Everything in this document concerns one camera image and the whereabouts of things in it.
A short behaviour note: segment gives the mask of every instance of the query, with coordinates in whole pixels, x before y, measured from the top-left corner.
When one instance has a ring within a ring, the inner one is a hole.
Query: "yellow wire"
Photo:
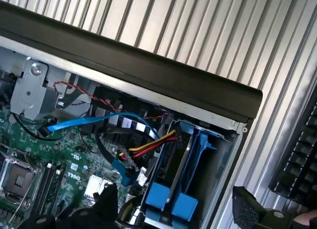
[[[144,148],[147,148],[148,146],[152,146],[158,142],[160,142],[161,140],[164,140],[166,138],[169,138],[171,135],[173,135],[175,133],[175,130],[172,130],[169,134],[166,134],[165,136],[162,136],[160,139],[156,140],[156,141],[153,141],[153,142],[150,142],[146,145],[143,145],[143,146],[140,146],[140,147],[137,147],[137,148],[130,148],[129,151],[139,151],[139,150],[142,150]]]
[[[121,217],[121,220],[122,220],[122,221],[125,221],[127,215],[129,214],[129,212],[130,212],[132,209],[133,209],[133,205],[132,205],[132,203],[131,203],[131,204],[129,204],[129,206],[128,206],[128,207],[125,209],[125,211],[123,212],[122,217]]]

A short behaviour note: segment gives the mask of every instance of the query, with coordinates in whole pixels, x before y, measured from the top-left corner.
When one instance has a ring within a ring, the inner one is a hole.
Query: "red wire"
[[[176,140],[176,137],[175,137],[175,136],[172,136],[172,137],[170,137],[170,138],[167,138],[165,141],[158,142],[157,144],[155,144],[155,145],[153,145],[153,146],[150,146],[149,148],[147,148],[147,149],[145,149],[145,150],[142,150],[142,151],[140,151],[140,152],[137,152],[136,154],[134,154],[134,155],[132,156],[132,158],[138,158],[139,156],[144,155],[144,154],[150,152],[151,150],[153,150],[153,149],[159,147],[161,144],[165,143],[166,141],[175,141],[175,140]]]
[[[57,84],[66,84],[66,85],[68,85],[69,87],[76,88],[76,89],[78,89],[81,93],[87,94],[87,95],[88,95],[89,97],[91,97],[93,100],[100,101],[100,102],[102,102],[103,104],[105,104],[106,106],[111,107],[112,110],[115,111],[115,112],[119,112],[119,111],[124,111],[124,112],[126,112],[126,110],[116,109],[112,104],[107,103],[105,100],[100,99],[100,98],[97,98],[96,96],[94,96],[94,95],[92,95],[92,94],[90,94],[90,93],[87,93],[87,92],[86,92],[84,89],[82,89],[81,87],[76,86],[76,85],[73,85],[73,84],[68,83],[68,82],[58,81],[58,82],[55,82],[55,83],[53,84],[54,91],[55,91],[57,94],[58,94],[58,90],[57,90],[57,88],[56,88],[56,85],[57,85]],[[157,118],[162,118],[163,116],[165,116],[165,115],[167,115],[167,114],[168,114],[168,113],[164,113],[164,114],[159,115],[159,116],[146,116],[146,117],[144,117],[144,119],[153,119],[153,120],[154,120],[154,119],[157,119]]]

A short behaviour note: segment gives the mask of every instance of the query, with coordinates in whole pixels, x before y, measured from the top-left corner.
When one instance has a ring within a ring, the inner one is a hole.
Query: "green circuit board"
[[[74,200],[79,200],[79,207],[89,206],[90,201],[84,198],[84,192],[91,175],[116,183],[118,187],[118,208],[124,204],[129,188],[121,185],[120,174],[113,170],[111,165],[99,153],[93,135],[83,136],[91,152],[85,147],[79,135],[80,128],[78,127],[68,128],[50,136],[50,138],[64,136],[59,141],[45,142],[37,140],[25,132],[18,123],[12,120],[9,110],[0,111],[0,120],[0,136],[8,140],[10,148],[29,152],[30,156],[34,156],[43,165],[49,162],[56,166],[63,166],[64,176],[58,189],[54,209],[61,200],[65,201],[65,207]],[[26,124],[26,127],[32,132],[36,132],[39,126]],[[104,146],[114,154],[119,148],[119,146],[109,142],[104,142]],[[1,208],[14,209],[16,205],[12,205],[6,199],[0,197],[0,228],[16,228],[18,225],[15,222],[8,224],[8,215],[2,215]],[[28,210],[18,213],[23,214],[23,218],[26,219],[31,209],[32,206]]]

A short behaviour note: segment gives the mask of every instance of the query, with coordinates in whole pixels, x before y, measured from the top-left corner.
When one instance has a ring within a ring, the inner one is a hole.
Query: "screw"
[[[36,221],[37,224],[46,222],[46,218],[40,218]]]
[[[284,214],[282,214],[281,212],[274,212],[273,215],[277,218],[283,218]]]
[[[85,216],[85,215],[88,215],[88,212],[87,211],[82,211],[79,215],[80,216]]]
[[[34,63],[32,66],[31,66],[31,73],[33,75],[39,75],[42,73],[42,69],[41,69],[41,66],[39,64],[36,64]]]
[[[64,102],[58,101],[58,102],[57,102],[57,105],[59,105],[59,106],[61,106],[61,107],[64,107]]]

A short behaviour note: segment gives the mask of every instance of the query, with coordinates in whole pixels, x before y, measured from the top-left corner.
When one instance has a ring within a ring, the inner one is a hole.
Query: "blue drive bracket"
[[[163,210],[168,199],[169,188],[153,182],[145,203]]]
[[[180,178],[180,184],[178,186],[178,191],[179,192],[184,192],[184,188],[186,188],[187,186],[187,178],[188,178],[188,171],[191,170],[191,166],[189,166],[189,162],[193,162],[192,161],[192,158],[195,156],[195,152],[196,152],[196,148],[197,148],[197,141],[199,141],[199,134],[200,134],[200,131],[195,131],[193,132],[194,134],[194,140],[193,140],[193,144],[192,144],[192,147],[191,147],[191,150],[190,150],[190,155],[187,159],[187,162],[186,162],[186,166],[185,166],[185,169],[183,170],[182,172],[182,175],[181,175],[181,178]]]
[[[186,132],[187,134],[192,135],[194,133],[195,127],[192,124],[181,121],[179,126],[180,129],[182,129],[182,131]]]
[[[184,193],[179,193],[172,207],[172,214],[186,221],[190,221],[197,204],[198,200],[196,198],[190,197]]]
[[[193,160],[193,163],[189,170],[188,170],[188,173],[187,173],[187,177],[186,177],[186,183],[185,183],[185,192],[187,192],[188,188],[189,188],[189,185],[194,177],[194,174],[195,174],[195,171],[197,169],[197,166],[198,166],[198,163],[199,163],[199,160],[202,156],[202,153],[204,150],[206,149],[213,149],[213,150],[216,150],[216,147],[211,145],[211,143],[208,141],[208,135],[201,132],[199,133],[199,146],[198,146],[198,149],[196,149],[196,153],[195,153],[195,156],[194,156],[194,160]]]
[[[151,219],[152,221],[159,222],[159,220],[160,220],[160,213],[154,212],[151,209],[146,210],[145,216],[148,219]],[[184,222],[181,222],[177,219],[173,219],[173,221],[171,222],[171,225],[174,229],[187,229],[188,228],[188,226],[186,224],[184,224]]]

